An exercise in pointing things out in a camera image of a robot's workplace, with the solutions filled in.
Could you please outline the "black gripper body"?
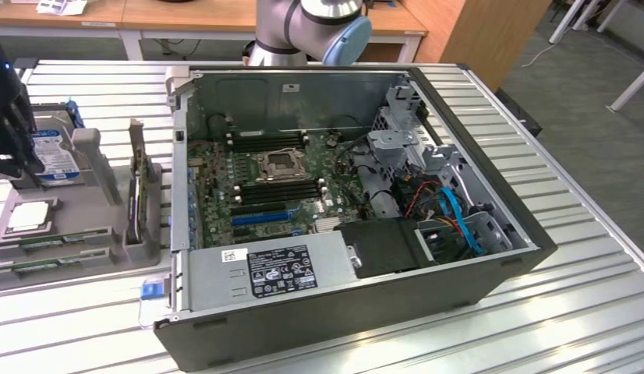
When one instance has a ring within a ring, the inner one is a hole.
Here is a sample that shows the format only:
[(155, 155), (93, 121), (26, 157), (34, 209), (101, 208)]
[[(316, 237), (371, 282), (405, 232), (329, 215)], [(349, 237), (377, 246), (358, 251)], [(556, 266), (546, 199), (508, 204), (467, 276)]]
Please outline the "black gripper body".
[(30, 101), (26, 88), (7, 61), (0, 43), (0, 115), (12, 126), (30, 128)]

